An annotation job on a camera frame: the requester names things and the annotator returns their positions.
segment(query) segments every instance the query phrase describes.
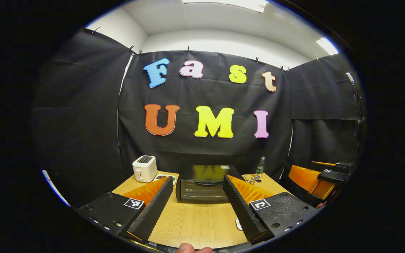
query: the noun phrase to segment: peach letter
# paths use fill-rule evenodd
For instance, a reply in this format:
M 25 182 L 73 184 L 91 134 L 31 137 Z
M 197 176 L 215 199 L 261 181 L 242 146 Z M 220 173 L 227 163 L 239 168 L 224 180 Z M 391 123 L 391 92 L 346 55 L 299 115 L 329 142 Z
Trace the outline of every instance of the peach letter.
M 275 92 L 276 86 L 273 86 L 273 81 L 276 80 L 276 77 L 273 77 L 270 71 L 263 73 L 262 77 L 265 77 L 265 87 L 267 90 Z

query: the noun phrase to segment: orange object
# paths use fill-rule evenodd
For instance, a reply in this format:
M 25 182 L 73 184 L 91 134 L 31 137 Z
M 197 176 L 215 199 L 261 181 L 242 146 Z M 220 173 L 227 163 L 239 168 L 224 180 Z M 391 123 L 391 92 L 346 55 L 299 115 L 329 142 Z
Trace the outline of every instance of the orange object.
M 331 165 L 331 163 L 326 162 L 316 163 Z M 321 172 L 319 171 L 314 171 L 293 165 L 291 167 L 290 173 L 288 173 L 288 177 L 300 187 L 308 191 L 310 194 L 313 194 L 324 200 L 334 189 L 335 184 L 318 179 L 317 177 L 320 173 Z
M 296 165 L 291 167 L 288 177 L 308 192 L 312 192 L 318 183 L 317 176 L 321 172 L 302 168 Z
M 327 163 L 327 162 L 316 162 L 316 163 L 325 164 L 325 165 L 330 165 L 330 166 L 335 166 L 335 163 Z
M 167 125 L 161 128 L 157 125 L 157 114 L 162 108 L 158 104 L 147 104 L 145 105 L 146 116 L 145 116 L 145 127 L 148 132 L 157 136 L 165 136 L 171 134 L 174 131 L 176 123 L 176 113 L 179 111 L 179 106 L 174 104 L 169 104 L 165 106 L 165 110 L 168 111 Z
M 317 197 L 319 197 L 320 199 L 326 199 L 326 197 L 328 197 L 329 193 L 331 193 L 331 191 L 334 189 L 335 184 L 327 182 L 327 181 L 323 181 L 323 180 L 319 180 L 318 184 L 315 186 L 315 188 L 313 189 L 313 191 L 310 194 L 313 194 Z
M 167 179 L 168 177 L 164 177 L 157 181 L 148 183 L 145 186 L 141 186 L 130 192 L 126 192 L 125 194 L 122 194 L 122 196 L 144 201 L 145 206 L 148 206 L 148 204 L 151 202 L 151 200 L 153 200 L 153 197 L 156 195 L 162 185 L 164 185 L 165 180 Z
M 265 191 L 241 179 L 229 175 L 227 176 L 231 180 L 235 188 L 238 190 L 238 192 L 241 194 L 247 205 L 249 205 L 251 201 L 261 200 L 265 197 L 273 196 L 273 194 L 269 193 L 268 191 Z

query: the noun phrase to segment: white ceiling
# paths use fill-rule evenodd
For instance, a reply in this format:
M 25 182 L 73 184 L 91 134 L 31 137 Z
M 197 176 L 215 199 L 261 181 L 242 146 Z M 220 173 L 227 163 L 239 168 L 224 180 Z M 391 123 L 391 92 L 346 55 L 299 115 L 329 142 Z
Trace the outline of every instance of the white ceiling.
M 271 40 L 309 59 L 327 56 L 316 41 L 322 36 L 295 13 L 269 1 L 263 13 L 216 3 L 136 0 L 122 8 L 148 35 L 187 29 L 240 32 Z

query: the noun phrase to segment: black fabric backdrop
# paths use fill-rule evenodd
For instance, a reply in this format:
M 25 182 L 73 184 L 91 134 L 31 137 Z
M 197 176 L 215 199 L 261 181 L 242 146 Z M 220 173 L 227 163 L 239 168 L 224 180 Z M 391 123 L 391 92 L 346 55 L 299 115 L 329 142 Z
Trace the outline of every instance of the black fabric backdrop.
M 79 32 L 45 63 L 32 110 L 40 167 L 72 206 L 113 190 L 133 174 L 132 162 L 144 154 L 156 156 L 159 170 L 169 172 L 178 172 L 182 163 L 199 163 L 233 164 L 241 173 L 253 173 L 265 156 L 265 172 L 275 180 L 285 163 L 350 162 L 356 156 L 360 116 L 345 74 L 354 71 L 340 55 L 283 72 L 223 53 L 152 52 L 132 56 L 123 79 L 132 52 L 104 35 L 90 33 Z M 143 67 L 162 58 L 170 60 L 167 80 L 149 88 Z M 203 78 L 179 74 L 187 60 L 204 64 Z M 246 67 L 245 83 L 229 80 L 234 64 Z M 265 88 L 262 73 L 267 71 L 276 77 L 275 92 Z M 164 107 L 180 106 L 173 133 L 155 136 L 146 130 L 146 104 L 162 106 L 157 119 L 161 127 L 167 123 Z M 215 116 L 224 107 L 234 110 L 233 138 L 194 136 L 199 120 L 196 107 L 202 105 Z M 254 137 L 255 110 L 269 113 L 268 138 Z
M 170 60 L 166 81 L 149 88 L 143 67 L 162 58 Z M 203 78 L 179 74 L 187 60 L 204 64 Z M 233 64 L 246 68 L 245 83 L 229 80 Z M 265 88 L 262 73 L 266 71 L 276 77 L 275 92 Z M 200 163 L 233 164 L 241 173 L 253 173 L 260 157 L 265 156 L 266 173 L 278 179 L 288 156 L 292 125 L 293 142 L 287 162 L 301 166 L 313 160 L 350 162 L 357 150 L 355 131 L 360 114 L 346 72 L 353 70 L 338 55 L 302 64 L 288 72 L 223 53 L 163 51 L 133 56 L 118 107 L 123 164 L 128 168 L 137 157 L 149 154 L 157 157 L 157 166 L 163 171 L 177 173 L 182 163 Z M 145 129 L 146 104 L 162 106 L 157 120 L 161 127 L 167 123 L 164 107 L 180 106 L 172 134 L 155 136 Z M 233 138 L 194 136 L 199 119 L 195 109 L 200 105 L 209 106 L 215 116 L 223 107 L 234 109 Z M 254 137 L 255 110 L 269 112 L 268 138 Z
M 126 180 L 117 142 L 117 97 L 131 54 L 85 29 L 40 72 L 32 105 L 40 168 L 72 206 Z
M 143 67 L 167 58 L 166 81 L 149 88 L 148 73 Z M 204 64 L 203 77 L 195 79 L 179 74 L 187 60 Z M 229 80 L 230 67 L 246 68 L 243 84 Z M 270 71 L 275 77 L 277 91 L 265 88 L 262 73 Z M 168 104 L 180 106 L 175 129 L 167 136 L 155 136 L 145 128 L 144 106 L 159 104 L 157 125 L 167 124 Z M 217 116 L 224 107 L 234 110 L 232 138 L 196 137 L 198 106 L 209 106 Z M 159 170 L 177 173 L 182 163 L 233 164 L 241 173 L 253 173 L 261 156 L 266 157 L 267 173 L 273 173 L 285 162 L 291 138 L 290 87 L 286 75 L 277 67 L 256 63 L 252 59 L 223 53 L 201 51 L 163 51 L 133 56 L 123 82 L 119 99 L 119 139 L 125 167 L 140 155 L 156 156 Z M 269 112 L 268 138 L 257 139 L 255 110 Z

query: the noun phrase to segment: toaster oven handle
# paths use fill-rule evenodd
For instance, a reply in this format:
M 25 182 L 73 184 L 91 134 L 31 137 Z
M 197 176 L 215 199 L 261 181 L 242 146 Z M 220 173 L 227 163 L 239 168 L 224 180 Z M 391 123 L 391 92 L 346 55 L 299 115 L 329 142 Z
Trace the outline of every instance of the toaster oven handle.
M 219 183 L 195 183 L 197 186 L 220 186 L 223 184 L 223 182 Z

